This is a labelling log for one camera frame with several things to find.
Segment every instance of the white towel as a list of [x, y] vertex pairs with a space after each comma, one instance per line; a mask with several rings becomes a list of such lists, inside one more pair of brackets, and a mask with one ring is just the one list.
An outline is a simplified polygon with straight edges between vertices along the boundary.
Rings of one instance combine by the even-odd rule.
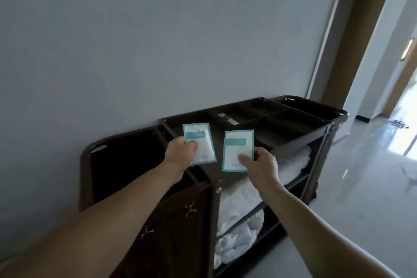
[[216, 243], [214, 269], [242, 256], [255, 243], [263, 224], [263, 210], [236, 227]]
[[[311, 149], [308, 145], [278, 160], [279, 180], [287, 185], [294, 180], [310, 160]], [[224, 189], [220, 196], [218, 210], [217, 236], [225, 233], [233, 224], [251, 212], [262, 202], [258, 190], [245, 177]]]

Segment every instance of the packet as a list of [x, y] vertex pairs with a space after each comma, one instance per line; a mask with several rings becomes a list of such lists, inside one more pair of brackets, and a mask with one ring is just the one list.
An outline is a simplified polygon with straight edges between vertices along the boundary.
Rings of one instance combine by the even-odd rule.
[[209, 123], [183, 124], [183, 129], [185, 143], [192, 140], [197, 142], [197, 149], [191, 165], [217, 162]]
[[239, 162], [239, 154], [244, 154], [253, 159], [253, 130], [225, 132], [222, 171], [248, 172], [247, 168]]

